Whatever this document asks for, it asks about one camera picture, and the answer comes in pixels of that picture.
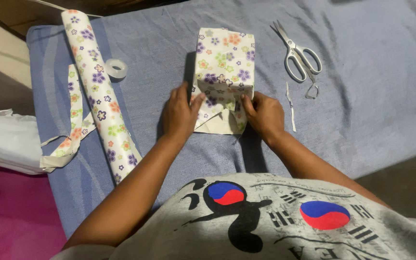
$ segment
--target black trigram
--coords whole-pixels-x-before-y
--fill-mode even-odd
[[[366,227],[364,225],[360,226],[360,227],[356,227],[355,229],[349,231],[349,234],[355,234],[358,233],[360,231],[363,231],[364,229],[366,229]],[[373,232],[370,229],[367,229],[365,231],[363,231],[362,233],[359,233],[355,236],[355,239],[364,239],[361,242],[362,243],[368,243],[370,241],[372,241],[373,239],[378,238],[378,235],[373,234]]]
[[[366,217],[366,218],[370,218],[371,217],[371,218],[373,218],[373,216],[368,212],[368,210],[366,210],[362,205],[351,205],[351,207],[361,217]]]
[[[288,216],[288,213],[286,212],[286,210],[282,211],[282,213],[285,217]],[[277,215],[277,218],[275,218],[274,213],[269,212],[270,219],[272,220],[276,228],[280,227],[280,224],[282,224],[283,226],[288,226],[288,224],[290,225],[294,224],[294,221],[291,217],[288,217],[286,219],[288,220],[288,223],[287,223],[285,218],[280,214],[280,212],[277,211],[275,214]]]
[[[296,198],[293,198],[292,196],[296,197],[296,198],[306,197],[305,194],[301,194],[301,193],[298,193],[297,191],[294,191],[294,192],[290,193],[290,196],[289,195],[283,195],[283,196],[280,196],[280,198],[283,198],[283,200],[285,200],[288,203],[293,203],[293,202],[296,201]]]

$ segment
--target bed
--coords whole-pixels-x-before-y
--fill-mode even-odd
[[[290,38],[320,56],[317,99],[305,98],[310,80],[298,84],[286,73],[286,47],[270,27],[276,19]],[[254,34],[256,90],[279,99],[286,130],[351,178],[416,156],[415,0],[192,0],[91,24],[104,60],[119,58],[129,67],[113,88],[142,156],[161,134],[170,90],[183,79],[191,82],[200,27]],[[67,72],[74,61],[63,26],[32,27],[27,44],[41,141],[68,135]],[[44,154],[58,144],[43,147]],[[249,128],[242,136],[195,133],[172,164],[154,208],[195,178],[230,172],[289,176]],[[97,131],[81,142],[72,162],[49,174],[49,182],[70,237],[114,188]]]

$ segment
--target silver scissors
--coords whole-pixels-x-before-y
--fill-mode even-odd
[[[309,71],[311,73],[319,74],[322,71],[322,63],[320,62],[320,59],[317,56],[317,54],[309,48],[301,47],[299,45],[296,45],[290,38],[288,38],[288,36],[286,36],[285,30],[284,30],[284,28],[282,27],[282,25],[280,24],[280,22],[278,20],[277,20],[277,23],[279,24],[278,26],[275,22],[273,22],[273,23],[274,23],[274,26],[277,29],[277,31],[279,31],[280,36],[282,37],[282,39],[285,41],[285,44],[286,44],[287,49],[288,49],[287,52],[286,52],[286,58],[285,58],[285,68],[286,68],[286,71],[290,74],[290,77],[292,77],[294,80],[296,80],[299,83],[304,82],[304,80],[306,80],[306,71],[303,68],[303,65],[307,66],[307,68],[309,68]],[[317,67],[318,67],[317,70],[314,67],[312,67],[311,63],[306,58],[306,56],[304,56],[303,52],[307,52],[307,53],[309,53],[309,55],[311,55],[313,57],[313,59],[317,63]],[[291,71],[290,65],[288,64],[288,60],[290,60],[290,59],[295,64],[296,68],[298,69],[299,73],[301,74],[302,79],[295,76],[295,74],[293,74],[293,72]]]

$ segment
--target red and blue circle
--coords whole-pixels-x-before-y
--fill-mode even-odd
[[[325,201],[305,202],[301,204],[299,211],[306,223],[320,230],[341,228],[351,219],[346,208]]]
[[[212,184],[208,187],[208,195],[221,205],[230,205],[245,199],[242,189],[228,182]]]

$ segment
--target gray t-shirt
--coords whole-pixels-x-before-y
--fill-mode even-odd
[[[116,248],[76,246],[54,257],[279,258],[416,259],[416,219],[325,181],[228,174],[189,182]]]

